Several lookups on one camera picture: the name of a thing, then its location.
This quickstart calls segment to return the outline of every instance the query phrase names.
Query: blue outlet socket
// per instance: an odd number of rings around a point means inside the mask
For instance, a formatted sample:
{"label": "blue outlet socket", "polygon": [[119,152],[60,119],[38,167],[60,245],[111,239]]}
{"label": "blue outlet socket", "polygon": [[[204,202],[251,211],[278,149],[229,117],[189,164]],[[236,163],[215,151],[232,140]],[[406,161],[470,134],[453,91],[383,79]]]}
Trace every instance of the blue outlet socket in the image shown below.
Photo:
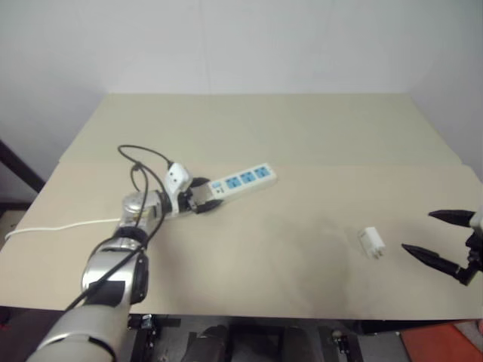
{"label": "blue outlet socket", "polygon": [[240,175],[241,181],[243,183],[251,183],[252,181],[255,180],[255,176],[252,174],[252,172],[245,172]]}
{"label": "blue outlet socket", "polygon": [[266,169],[266,167],[260,167],[254,170],[255,174],[258,176],[259,179],[270,175],[270,172]]}
{"label": "blue outlet socket", "polygon": [[229,189],[234,189],[235,187],[242,185],[238,177],[231,177],[229,179],[226,179],[225,182]]}

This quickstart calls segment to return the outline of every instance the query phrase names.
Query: black band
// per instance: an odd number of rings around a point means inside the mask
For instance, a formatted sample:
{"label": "black band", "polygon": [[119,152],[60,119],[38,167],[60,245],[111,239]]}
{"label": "black band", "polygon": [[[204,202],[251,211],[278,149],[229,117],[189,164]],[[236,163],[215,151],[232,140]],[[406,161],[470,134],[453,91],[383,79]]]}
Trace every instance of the black band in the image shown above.
{"label": "black band", "polygon": [[101,341],[100,339],[94,338],[94,337],[89,337],[89,342],[93,343],[95,345],[98,345],[99,347],[104,349],[107,353],[109,353],[112,357],[113,362],[116,362],[118,360],[117,357],[115,356],[114,350],[107,343]]}
{"label": "black band", "polygon": [[99,290],[85,300],[86,305],[108,305],[116,307],[121,303],[125,291],[124,281],[107,281]]}
{"label": "black band", "polygon": [[115,231],[113,238],[129,238],[135,241],[139,241],[141,245],[146,246],[148,240],[148,234],[140,228],[134,226],[124,226]]}

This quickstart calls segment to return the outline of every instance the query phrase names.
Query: power strip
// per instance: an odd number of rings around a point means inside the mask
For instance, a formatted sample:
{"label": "power strip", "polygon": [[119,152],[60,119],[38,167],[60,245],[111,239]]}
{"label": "power strip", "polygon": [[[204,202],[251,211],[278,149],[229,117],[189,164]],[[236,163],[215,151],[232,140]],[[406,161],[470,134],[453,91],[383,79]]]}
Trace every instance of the power strip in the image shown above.
{"label": "power strip", "polygon": [[232,175],[216,179],[208,184],[212,199],[231,200],[247,192],[263,189],[277,181],[275,171],[268,164],[248,168]]}

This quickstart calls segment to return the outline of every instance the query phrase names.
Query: robotic arm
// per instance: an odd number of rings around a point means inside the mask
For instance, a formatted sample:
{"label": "robotic arm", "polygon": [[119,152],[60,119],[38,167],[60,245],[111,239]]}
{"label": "robotic arm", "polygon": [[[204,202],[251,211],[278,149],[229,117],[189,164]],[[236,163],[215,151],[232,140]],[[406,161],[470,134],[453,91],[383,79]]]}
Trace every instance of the robotic arm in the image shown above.
{"label": "robotic arm", "polygon": [[146,297],[148,235],[164,217],[166,195],[137,192],[123,200],[123,215],[114,235],[92,252],[82,276],[86,290],[134,250],[136,255],[114,273],[84,305],[65,313],[42,340],[29,362],[112,361],[121,347],[131,305]]}
{"label": "robotic arm", "polygon": [[473,229],[473,233],[465,243],[469,247],[467,267],[463,268],[423,247],[407,244],[402,244],[402,247],[427,266],[452,276],[463,285],[468,285],[478,271],[483,272],[483,206],[476,212],[437,210],[432,211],[429,215],[453,225]]}

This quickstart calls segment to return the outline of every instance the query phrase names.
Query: white plug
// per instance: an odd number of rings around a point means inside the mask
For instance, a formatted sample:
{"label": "white plug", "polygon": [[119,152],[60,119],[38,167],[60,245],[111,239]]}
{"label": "white plug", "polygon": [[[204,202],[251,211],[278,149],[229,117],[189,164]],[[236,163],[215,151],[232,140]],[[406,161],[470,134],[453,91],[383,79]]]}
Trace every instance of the white plug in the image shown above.
{"label": "white plug", "polygon": [[373,226],[365,228],[358,233],[359,240],[366,254],[370,258],[379,259],[386,248],[383,239]]}
{"label": "white plug", "polygon": [[165,176],[165,188],[171,202],[171,214],[173,216],[180,212],[178,195],[189,188],[192,180],[191,174],[182,164],[175,162],[169,167]]}

